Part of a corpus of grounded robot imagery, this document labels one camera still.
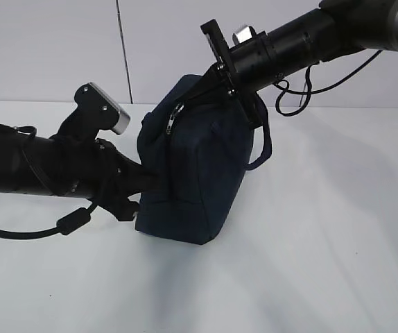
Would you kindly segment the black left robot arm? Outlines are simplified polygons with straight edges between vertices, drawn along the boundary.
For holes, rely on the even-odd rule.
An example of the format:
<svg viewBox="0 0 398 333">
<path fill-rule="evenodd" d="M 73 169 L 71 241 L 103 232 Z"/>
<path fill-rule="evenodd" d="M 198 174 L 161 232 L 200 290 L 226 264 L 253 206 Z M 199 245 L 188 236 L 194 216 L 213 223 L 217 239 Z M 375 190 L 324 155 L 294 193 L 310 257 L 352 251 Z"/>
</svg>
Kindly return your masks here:
<svg viewBox="0 0 398 333">
<path fill-rule="evenodd" d="M 129 197 L 158 186 L 158 177 L 104 139 L 30 138 L 0 124 L 0 193 L 84 198 L 120 221 L 139 206 Z"/>
</svg>

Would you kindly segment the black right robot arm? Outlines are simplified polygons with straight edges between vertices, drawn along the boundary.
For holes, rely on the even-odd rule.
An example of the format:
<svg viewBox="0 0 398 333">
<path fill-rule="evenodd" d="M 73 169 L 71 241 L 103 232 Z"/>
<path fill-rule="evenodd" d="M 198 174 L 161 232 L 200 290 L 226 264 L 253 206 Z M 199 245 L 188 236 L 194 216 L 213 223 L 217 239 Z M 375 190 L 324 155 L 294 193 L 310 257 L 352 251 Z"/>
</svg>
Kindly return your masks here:
<svg viewBox="0 0 398 333">
<path fill-rule="evenodd" d="M 266 33 L 246 28 L 228 47 L 216 20 L 201 26 L 216 62 L 183 96 L 184 101 L 236 98 L 249 126 L 261 115 L 256 93 L 319 62 L 366 49 L 398 52 L 398 1 L 321 1 L 316 9 Z"/>
</svg>

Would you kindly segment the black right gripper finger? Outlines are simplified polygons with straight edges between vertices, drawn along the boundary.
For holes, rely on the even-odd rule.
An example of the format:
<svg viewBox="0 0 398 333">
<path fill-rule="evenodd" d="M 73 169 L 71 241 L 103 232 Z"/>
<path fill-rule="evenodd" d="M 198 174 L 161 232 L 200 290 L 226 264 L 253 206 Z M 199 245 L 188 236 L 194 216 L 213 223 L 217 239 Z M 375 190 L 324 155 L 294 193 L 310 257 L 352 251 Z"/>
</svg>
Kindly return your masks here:
<svg viewBox="0 0 398 333">
<path fill-rule="evenodd" d="M 224 101 L 232 88 L 226 70 L 212 65 L 185 94 L 186 104 L 214 104 Z"/>
</svg>

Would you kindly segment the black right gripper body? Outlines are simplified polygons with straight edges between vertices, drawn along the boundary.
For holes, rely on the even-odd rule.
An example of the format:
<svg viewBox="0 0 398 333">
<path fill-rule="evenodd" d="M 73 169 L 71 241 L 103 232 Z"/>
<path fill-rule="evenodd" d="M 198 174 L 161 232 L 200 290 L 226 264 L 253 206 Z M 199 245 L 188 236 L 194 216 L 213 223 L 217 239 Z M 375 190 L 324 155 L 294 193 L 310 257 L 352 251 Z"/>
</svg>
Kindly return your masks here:
<svg viewBox="0 0 398 333">
<path fill-rule="evenodd" d="M 214 65 L 227 72 L 232 86 L 228 96 L 239 100 L 250 127 L 261 126 L 255 95 L 285 78 L 285 73 L 277 66 L 277 56 L 268 35 L 256 32 L 251 39 L 230 48 L 217 21 L 210 20 L 200 28 L 216 58 Z"/>
</svg>

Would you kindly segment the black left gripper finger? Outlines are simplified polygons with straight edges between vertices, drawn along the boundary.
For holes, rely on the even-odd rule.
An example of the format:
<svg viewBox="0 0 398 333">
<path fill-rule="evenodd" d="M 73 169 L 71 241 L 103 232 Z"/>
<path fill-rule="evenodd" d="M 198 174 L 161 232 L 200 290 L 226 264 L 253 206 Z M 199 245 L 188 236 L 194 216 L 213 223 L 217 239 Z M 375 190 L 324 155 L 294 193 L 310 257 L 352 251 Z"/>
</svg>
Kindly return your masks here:
<svg viewBox="0 0 398 333">
<path fill-rule="evenodd" d="M 139 194 L 160 188 L 164 182 L 160 174 L 149 171 L 140 164 L 128 167 L 128 193 Z"/>
</svg>

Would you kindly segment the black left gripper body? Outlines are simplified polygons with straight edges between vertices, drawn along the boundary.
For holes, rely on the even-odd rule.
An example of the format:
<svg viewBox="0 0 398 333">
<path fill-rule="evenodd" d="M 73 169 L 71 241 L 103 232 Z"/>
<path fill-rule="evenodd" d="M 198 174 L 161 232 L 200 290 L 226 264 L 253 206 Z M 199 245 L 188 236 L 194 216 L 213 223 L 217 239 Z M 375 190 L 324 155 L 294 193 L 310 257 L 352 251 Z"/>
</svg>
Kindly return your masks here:
<svg viewBox="0 0 398 333">
<path fill-rule="evenodd" d="M 140 192 L 140 165 L 104 139 L 30 139 L 28 168 L 52 196 L 86 198 L 118 221 L 132 221 L 139 211 L 129 197 Z"/>
</svg>

